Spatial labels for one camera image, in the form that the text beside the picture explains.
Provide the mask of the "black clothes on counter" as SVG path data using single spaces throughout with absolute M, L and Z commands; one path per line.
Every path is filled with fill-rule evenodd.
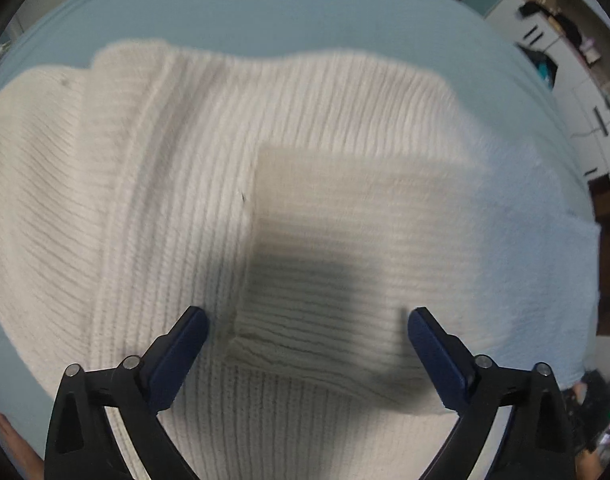
M 582 44 L 582 33 L 577 25 L 562 12 L 552 12 L 537 1 L 529 0 L 518 8 L 522 18 L 528 18 L 535 14 L 542 14 L 548 21 L 555 21 L 560 26 L 564 36 L 574 47 Z

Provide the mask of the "person's left bare foot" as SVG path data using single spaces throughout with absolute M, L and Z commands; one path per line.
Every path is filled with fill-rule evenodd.
M 45 464 L 31 445 L 14 429 L 8 418 L 0 412 L 0 436 L 5 448 L 11 453 L 12 461 L 18 467 L 23 479 L 44 480 Z

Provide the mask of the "black teal bag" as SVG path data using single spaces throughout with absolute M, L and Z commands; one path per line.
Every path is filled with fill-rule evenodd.
M 553 58 L 550 58 L 547 53 L 518 46 L 520 50 L 529 59 L 539 74 L 539 77 L 544 81 L 546 86 L 552 90 L 555 85 L 556 75 L 558 75 L 559 65 L 555 63 Z

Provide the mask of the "white cabinet with shelf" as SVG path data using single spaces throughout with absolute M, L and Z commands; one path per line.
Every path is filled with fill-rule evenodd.
M 542 14 L 522 18 L 529 0 L 497 0 L 485 21 L 504 39 L 547 53 L 559 65 L 553 99 L 576 148 L 585 179 L 610 176 L 610 25 L 593 0 L 534 0 L 562 12 L 582 33 L 574 47 L 555 21 Z

